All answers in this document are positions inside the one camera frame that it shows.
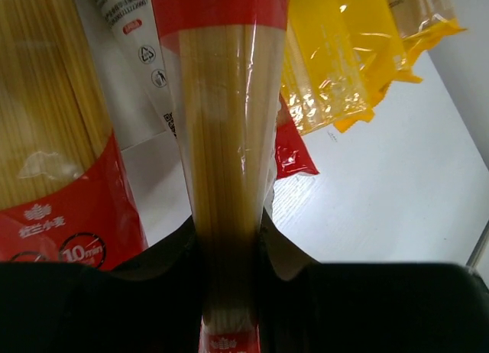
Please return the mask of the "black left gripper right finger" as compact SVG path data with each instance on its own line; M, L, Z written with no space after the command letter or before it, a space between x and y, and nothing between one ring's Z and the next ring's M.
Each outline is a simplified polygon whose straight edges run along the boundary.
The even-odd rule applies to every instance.
M263 352L486 352L488 288L444 263L321 263L261 221Z

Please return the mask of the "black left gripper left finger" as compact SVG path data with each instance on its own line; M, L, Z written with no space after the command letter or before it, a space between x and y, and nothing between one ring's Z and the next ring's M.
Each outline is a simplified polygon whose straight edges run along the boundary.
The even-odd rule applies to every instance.
M1 265L3 352L195 352L202 303L192 220L102 271L82 264Z

